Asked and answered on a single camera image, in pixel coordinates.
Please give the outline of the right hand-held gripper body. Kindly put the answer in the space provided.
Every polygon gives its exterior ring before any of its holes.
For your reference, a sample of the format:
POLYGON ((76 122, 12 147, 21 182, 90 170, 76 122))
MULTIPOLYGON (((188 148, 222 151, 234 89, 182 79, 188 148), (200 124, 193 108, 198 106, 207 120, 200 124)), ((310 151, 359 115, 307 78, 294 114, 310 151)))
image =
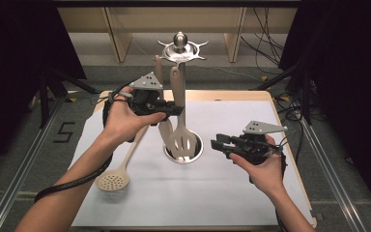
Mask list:
POLYGON ((278 126, 259 121, 250 121, 243 129, 243 134, 235 139, 239 154, 251 164, 261 164, 271 155, 281 155, 283 145, 272 145, 266 135, 286 131, 286 126, 278 126))

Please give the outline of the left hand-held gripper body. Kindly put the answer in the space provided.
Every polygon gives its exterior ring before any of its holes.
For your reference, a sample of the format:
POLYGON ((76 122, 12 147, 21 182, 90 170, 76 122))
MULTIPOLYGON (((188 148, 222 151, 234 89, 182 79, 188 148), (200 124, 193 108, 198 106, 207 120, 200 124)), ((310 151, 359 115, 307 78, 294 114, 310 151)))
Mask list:
POLYGON ((149 72, 142 75, 140 78, 132 81, 129 87, 132 89, 131 110, 137 115, 152 114, 155 109, 154 103, 163 90, 163 86, 155 74, 149 72))

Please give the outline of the beige slotted spatula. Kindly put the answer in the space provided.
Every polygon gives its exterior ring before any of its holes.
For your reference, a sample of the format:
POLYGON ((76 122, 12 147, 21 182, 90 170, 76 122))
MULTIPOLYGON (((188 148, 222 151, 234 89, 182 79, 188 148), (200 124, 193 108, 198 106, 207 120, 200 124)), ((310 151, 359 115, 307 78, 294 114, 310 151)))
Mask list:
POLYGON ((197 144, 196 136, 186 127, 186 85, 181 71, 173 67, 170 71, 170 84, 174 102, 183 108, 177 117, 177 127, 169 135, 168 145, 176 160, 193 159, 197 144))

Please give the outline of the steel utensil stand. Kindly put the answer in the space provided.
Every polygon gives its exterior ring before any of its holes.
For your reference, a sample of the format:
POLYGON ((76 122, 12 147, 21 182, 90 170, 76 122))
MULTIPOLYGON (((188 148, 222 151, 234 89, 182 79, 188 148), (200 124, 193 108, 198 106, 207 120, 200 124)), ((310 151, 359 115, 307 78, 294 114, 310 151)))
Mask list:
MULTIPOLYGON (((203 57, 199 55, 200 47, 207 43, 190 42, 185 33, 178 32, 173 37, 172 43, 160 43, 160 44, 164 46, 160 59, 166 59, 170 62, 175 63, 176 64, 175 67, 177 67, 181 71, 183 80, 186 84, 186 80, 184 78, 184 74, 186 73, 186 63, 194 59, 203 59, 203 57)), ((191 132, 196 136, 196 139, 197 139, 194 158, 193 159, 175 159, 170 151, 170 146, 168 150, 165 150, 165 145, 163 143, 163 152, 171 161, 179 163, 179 164, 186 164, 186 163, 191 163, 193 161, 196 161, 201 156, 202 150, 203 150, 202 139, 197 133, 193 131, 191 132)))

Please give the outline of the beige perforated skimmer spoon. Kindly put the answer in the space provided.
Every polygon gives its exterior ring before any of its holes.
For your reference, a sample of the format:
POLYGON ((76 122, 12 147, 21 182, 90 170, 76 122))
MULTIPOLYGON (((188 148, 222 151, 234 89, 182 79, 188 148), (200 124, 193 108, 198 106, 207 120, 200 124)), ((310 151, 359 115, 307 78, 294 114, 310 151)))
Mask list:
POLYGON ((116 191, 127 186, 129 183, 129 174, 127 172, 128 163, 148 128, 149 127, 146 126, 137 133, 125 158, 118 168, 106 170, 98 176, 95 180, 95 185, 98 189, 103 191, 116 191))

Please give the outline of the person's right hand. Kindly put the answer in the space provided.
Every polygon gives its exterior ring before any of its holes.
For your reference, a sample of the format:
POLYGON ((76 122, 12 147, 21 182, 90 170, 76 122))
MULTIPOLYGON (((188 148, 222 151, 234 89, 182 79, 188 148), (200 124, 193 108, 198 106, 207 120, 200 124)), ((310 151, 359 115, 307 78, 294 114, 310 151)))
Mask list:
POLYGON ((237 154, 231 154, 232 162, 247 172, 253 184, 268 197, 285 192, 281 171, 281 156, 272 154, 263 163, 253 165, 237 154))

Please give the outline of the person's left hand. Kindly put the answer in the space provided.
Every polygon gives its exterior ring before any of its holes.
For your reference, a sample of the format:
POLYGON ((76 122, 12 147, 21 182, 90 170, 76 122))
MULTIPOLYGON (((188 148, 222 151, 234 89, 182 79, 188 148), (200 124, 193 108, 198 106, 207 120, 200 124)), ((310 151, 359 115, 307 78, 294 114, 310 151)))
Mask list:
POLYGON ((142 128, 159 123, 166 116, 162 112, 145 116, 136 115, 127 103, 128 95, 131 92, 130 87, 124 87, 111 103, 103 133, 113 144, 121 144, 131 140, 142 128))

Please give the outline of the black metal stand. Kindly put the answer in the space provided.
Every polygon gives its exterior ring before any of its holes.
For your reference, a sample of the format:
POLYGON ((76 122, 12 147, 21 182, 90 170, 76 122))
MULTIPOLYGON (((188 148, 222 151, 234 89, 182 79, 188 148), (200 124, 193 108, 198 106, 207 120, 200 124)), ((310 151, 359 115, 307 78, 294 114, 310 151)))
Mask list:
POLYGON ((50 112, 49 112, 49 99, 48 91, 54 95, 56 99, 64 99, 68 91, 66 90, 63 81, 67 81, 72 85, 79 87, 80 89, 90 93, 90 94, 99 94, 100 91, 94 87, 78 80, 65 72, 56 70, 53 68, 46 68, 43 70, 40 76, 40 99, 41 99, 41 128, 43 128, 49 121, 50 112))
POLYGON ((291 77, 286 89, 289 92, 296 93, 301 91, 301 102, 300 102, 300 115, 305 120, 306 123, 311 125, 310 116, 310 77, 309 73, 304 65, 295 64, 286 71, 278 74, 271 80, 265 82, 264 84, 256 87, 256 91, 265 91, 266 89, 272 87, 276 83, 282 81, 286 77, 291 77))

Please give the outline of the wooden shelf unit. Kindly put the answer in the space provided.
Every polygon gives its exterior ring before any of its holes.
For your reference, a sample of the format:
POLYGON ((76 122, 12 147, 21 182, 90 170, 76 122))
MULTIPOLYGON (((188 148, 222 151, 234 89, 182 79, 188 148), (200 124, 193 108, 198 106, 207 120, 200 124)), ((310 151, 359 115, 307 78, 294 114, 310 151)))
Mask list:
POLYGON ((296 8, 237 7, 77 7, 59 8, 70 33, 106 33, 115 61, 125 61, 134 33, 221 33, 230 62, 235 62, 242 33, 287 34, 296 8))

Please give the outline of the black curtain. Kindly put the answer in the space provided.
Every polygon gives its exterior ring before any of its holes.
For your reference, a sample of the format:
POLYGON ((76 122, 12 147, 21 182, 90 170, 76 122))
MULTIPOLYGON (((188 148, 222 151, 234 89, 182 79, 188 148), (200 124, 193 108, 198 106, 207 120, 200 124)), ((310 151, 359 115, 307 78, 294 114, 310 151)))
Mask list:
POLYGON ((300 0, 280 68, 294 65, 328 14, 307 67, 324 109, 371 191, 371 0, 300 0))
POLYGON ((43 75, 86 77, 52 0, 0 0, 0 156, 43 75))

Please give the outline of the metal floor rail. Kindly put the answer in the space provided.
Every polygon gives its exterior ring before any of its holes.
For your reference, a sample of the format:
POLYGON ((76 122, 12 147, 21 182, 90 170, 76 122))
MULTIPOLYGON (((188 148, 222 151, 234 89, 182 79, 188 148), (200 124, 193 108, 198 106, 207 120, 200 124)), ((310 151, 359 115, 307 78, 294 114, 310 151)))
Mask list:
POLYGON ((59 98, 54 101, 54 104, 49 111, 49 116, 46 123, 39 128, 31 147, 20 164, 20 167, 15 172, 8 188, 4 191, 2 197, 0 198, 0 229, 6 220, 14 201, 16 200, 17 194, 21 189, 21 186, 23 185, 33 163, 35 162, 35 159, 39 154, 64 101, 64 98, 59 98))
POLYGON ((316 156, 316 160, 320 164, 328 185, 352 232, 366 232, 360 214, 334 170, 334 167, 332 166, 320 139, 316 135, 316 132, 305 119, 301 119, 300 123, 303 126, 304 134, 309 141, 312 151, 316 156))

